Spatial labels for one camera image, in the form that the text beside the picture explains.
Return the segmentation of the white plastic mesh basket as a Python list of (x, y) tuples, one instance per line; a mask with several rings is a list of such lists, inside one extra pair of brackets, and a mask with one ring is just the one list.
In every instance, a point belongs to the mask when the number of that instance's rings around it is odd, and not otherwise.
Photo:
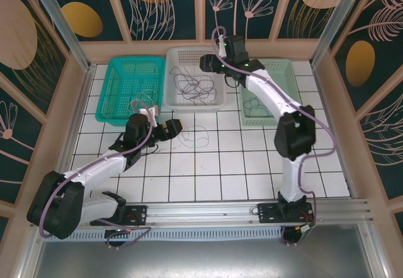
[(207, 46), (174, 47), (167, 51), (163, 105), (174, 112), (216, 112), (226, 104), (221, 74), (203, 72), (200, 57)]

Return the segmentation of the teal plastic mesh basket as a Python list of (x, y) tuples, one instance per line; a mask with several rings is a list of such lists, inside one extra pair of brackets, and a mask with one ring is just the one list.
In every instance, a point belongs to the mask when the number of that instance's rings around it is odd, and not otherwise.
[(131, 102), (162, 105), (166, 60), (158, 56), (112, 58), (106, 70), (95, 118), (112, 126), (124, 126), (134, 114)]

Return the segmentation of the mint green perforated basket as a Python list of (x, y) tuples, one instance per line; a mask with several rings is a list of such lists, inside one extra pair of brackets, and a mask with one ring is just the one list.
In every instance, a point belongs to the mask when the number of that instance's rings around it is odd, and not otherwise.
[[(259, 59), (272, 80), (293, 100), (301, 104), (292, 62), (289, 59)], [(274, 127), (277, 121), (263, 102), (248, 89), (240, 88), (239, 109), (241, 124), (245, 127)]]

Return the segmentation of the grey metal sheet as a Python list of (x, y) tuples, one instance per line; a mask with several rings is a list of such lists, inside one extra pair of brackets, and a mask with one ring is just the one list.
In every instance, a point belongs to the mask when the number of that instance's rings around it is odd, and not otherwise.
[(383, 278), (356, 226), (322, 226), (301, 244), (277, 239), (46, 243), (34, 278)]

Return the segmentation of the small electronics module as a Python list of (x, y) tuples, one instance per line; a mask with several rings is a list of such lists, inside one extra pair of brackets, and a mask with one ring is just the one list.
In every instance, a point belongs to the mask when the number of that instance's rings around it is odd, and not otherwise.
[(308, 236), (312, 228), (309, 224), (282, 227), (280, 240), (286, 246), (297, 246)]

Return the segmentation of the dark floral wall panel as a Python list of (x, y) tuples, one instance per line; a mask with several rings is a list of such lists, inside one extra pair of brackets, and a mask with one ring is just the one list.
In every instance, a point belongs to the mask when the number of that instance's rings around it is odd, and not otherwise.
[(205, 0), (205, 38), (217, 26), (228, 35), (267, 39), (279, 0)]
[(339, 0), (288, 0), (278, 39), (317, 39)]
[(403, 0), (368, 0), (335, 61), (358, 110), (403, 65)]
[(123, 40), (110, 0), (56, 1), (80, 42)]
[(194, 40), (195, 0), (120, 0), (133, 41)]
[(0, 73), (43, 113), (65, 62), (28, 0), (0, 0)]

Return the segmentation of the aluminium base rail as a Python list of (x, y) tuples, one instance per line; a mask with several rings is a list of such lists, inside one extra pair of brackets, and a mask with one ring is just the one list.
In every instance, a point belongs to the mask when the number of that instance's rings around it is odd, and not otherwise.
[[(162, 203), (147, 206), (146, 225), (168, 224), (184, 226), (186, 224), (216, 225), (216, 224), (246, 224), (260, 223), (257, 205), (271, 202), (208, 202), (208, 203)], [(77, 221), (77, 214), (64, 212), (57, 219), (69, 228), (72, 233), (79, 226), (106, 226), (108, 224), (124, 226), (122, 221), (125, 207), (119, 207), (113, 216), (102, 215), (106, 203), (96, 205), (91, 201), (82, 211), (82, 219)], [(360, 199), (319, 199), (307, 200), (304, 204), (294, 207), (283, 217), (284, 223), (269, 223), (274, 225), (296, 225), (304, 222), (317, 224), (347, 224), (372, 221), (373, 216), (366, 201)]]

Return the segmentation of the aluminium frame post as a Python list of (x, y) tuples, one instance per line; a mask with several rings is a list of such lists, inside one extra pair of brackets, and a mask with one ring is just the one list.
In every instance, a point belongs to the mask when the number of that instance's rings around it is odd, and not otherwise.
[(337, 2), (322, 34), (319, 37), (312, 57), (309, 60), (312, 69), (315, 69), (320, 64), (338, 30), (342, 27), (342, 24), (348, 20), (347, 16), (355, 1), (356, 0), (339, 0)]
[(70, 48), (70, 51), (77, 59), (79, 65), (88, 71), (92, 68), (92, 64), (87, 58), (83, 48), (81, 47), (76, 34), (72, 31), (69, 23), (67, 22), (62, 10), (56, 0), (41, 0), (47, 13), (52, 17), (56, 27), (59, 29), (64, 41)]

